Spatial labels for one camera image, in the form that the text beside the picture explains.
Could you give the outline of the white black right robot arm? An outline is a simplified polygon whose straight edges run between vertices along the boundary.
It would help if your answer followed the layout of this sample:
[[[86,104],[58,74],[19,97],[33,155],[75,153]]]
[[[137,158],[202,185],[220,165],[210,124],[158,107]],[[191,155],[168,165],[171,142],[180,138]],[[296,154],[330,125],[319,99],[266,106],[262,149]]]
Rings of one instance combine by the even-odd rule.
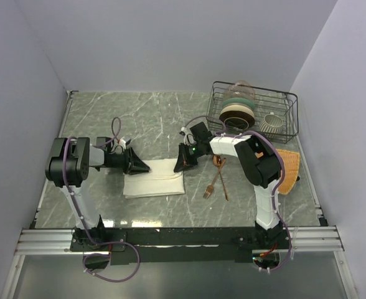
[[[237,158],[247,180],[253,185],[256,199],[255,227],[247,237],[249,243],[262,248],[282,244],[288,238],[278,209],[278,187],[285,176],[281,156],[262,135],[215,135],[200,122],[180,132],[187,139],[179,144],[174,172],[198,165],[205,155]]]

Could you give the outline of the white cloth napkin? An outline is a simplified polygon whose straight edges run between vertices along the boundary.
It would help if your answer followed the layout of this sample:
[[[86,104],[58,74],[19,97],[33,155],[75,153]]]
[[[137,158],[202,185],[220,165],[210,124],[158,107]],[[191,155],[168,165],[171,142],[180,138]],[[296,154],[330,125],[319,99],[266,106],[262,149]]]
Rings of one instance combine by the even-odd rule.
[[[144,160],[150,172],[124,175],[123,196],[127,199],[185,194],[184,174],[175,173],[177,158]]]

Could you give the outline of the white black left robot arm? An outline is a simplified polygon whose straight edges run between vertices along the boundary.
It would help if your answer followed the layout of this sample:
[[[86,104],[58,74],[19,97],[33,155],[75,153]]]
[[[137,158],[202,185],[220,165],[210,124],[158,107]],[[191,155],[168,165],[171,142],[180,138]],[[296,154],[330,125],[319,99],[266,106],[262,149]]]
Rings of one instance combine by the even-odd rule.
[[[91,168],[120,169],[123,174],[149,173],[151,168],[142,161],[125,140],[98,137],[93,145],[88,137],[56,138],[50,149],[45,175],[66,197],[75,216],[73,242],[92,250],[125,248],[126,236],[116,237],[105,228],[87,179]]]

